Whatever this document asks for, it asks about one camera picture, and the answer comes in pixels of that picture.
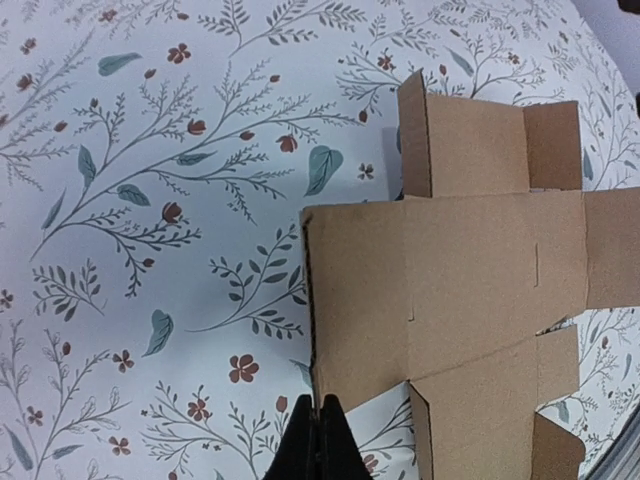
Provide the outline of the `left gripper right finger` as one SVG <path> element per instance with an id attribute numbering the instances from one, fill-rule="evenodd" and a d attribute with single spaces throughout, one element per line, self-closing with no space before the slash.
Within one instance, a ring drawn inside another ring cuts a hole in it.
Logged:
<path id="1" fill-rule="evenodd" d="M 324 398 L 318 416 L 317 478 L 372 480 L 338 397 Z"/>

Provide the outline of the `brown cardboard box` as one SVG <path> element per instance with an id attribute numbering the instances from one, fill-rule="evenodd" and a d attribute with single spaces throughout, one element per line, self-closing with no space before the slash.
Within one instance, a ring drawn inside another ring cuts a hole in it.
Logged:
<path id="1" fill-rule="evenodd" d="M 398 103 L 403 199 L 303 213 L 315 395 L 407 383 L 425 479 L 574 479 L 537 408 L 579 387 L 561 321 L 639 303 L 639 192 L 583 190 L 575 102 Z"/>

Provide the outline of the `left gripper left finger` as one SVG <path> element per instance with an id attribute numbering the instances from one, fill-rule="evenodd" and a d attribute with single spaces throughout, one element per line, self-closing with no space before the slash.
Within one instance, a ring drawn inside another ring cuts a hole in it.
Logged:
<path id="1" fill-rule="evenodd" d="M 313 480 L 316 477 L 317 419 L 312 397 L 296 400 L 264 480 Z"/>

